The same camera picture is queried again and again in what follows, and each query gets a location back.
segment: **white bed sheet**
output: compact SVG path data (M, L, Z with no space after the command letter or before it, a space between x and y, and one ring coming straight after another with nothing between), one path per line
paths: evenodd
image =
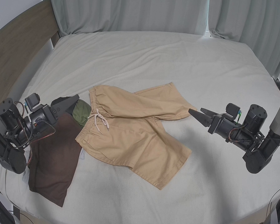
M114 85L130 92L174 82L192 105L223 113L227 103L267 110L268 127L280 92L250 48L224 39L168 32L97 32L62 37L26 88L41 102ZM280 147L258 174L244 152L211 135L193 117L163 121L168 133L192 150L190 158L158 190L127 167L85 154L58 207L28 187L28 171L0 167L0 191L20 209L52 223L231 223L262 208L280 188Z

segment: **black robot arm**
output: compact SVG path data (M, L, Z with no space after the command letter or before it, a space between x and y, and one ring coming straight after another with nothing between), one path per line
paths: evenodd
M11 98L5 99L0 104L0 120L6 128L4 133L0 133L0 164L17 174L24 172L26 168L24 148L41 137L51 125L55 125L58 118L78 99L79 96L75 95L50 107L39 105L40 98L33 93L25 99L32 112L25 118L19 113Z
M219 134L226 142L231 142L246 152L243 159L250 173L256 174L262 170L280 146L280 108L266 137L260 129L267 118L267 113L259 105L250 106L243 124L235 121L241 111L240 107L232 103L227 105L226 113L223 114L204 108L201 108L201 111L203 113L189 109L194 118L205 127L209 127L209 133Z

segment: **green garment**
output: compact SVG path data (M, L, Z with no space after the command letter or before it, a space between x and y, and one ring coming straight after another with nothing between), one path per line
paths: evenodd
M91 112L91 107L85 101L79 99L72 112L72 116L81 127L84 127Z

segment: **curtain fold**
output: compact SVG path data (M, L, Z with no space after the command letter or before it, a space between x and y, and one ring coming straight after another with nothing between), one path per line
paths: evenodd
M209 0L51 0L61 35L168 31L204 35Z
M280 73L280 0L210 0L211 36L246 43L269 74Z

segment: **wooden headboard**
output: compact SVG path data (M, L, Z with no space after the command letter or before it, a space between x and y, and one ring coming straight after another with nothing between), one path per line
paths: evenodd
M38 51L59 40L50 0L29 8L0 29L0 102Z

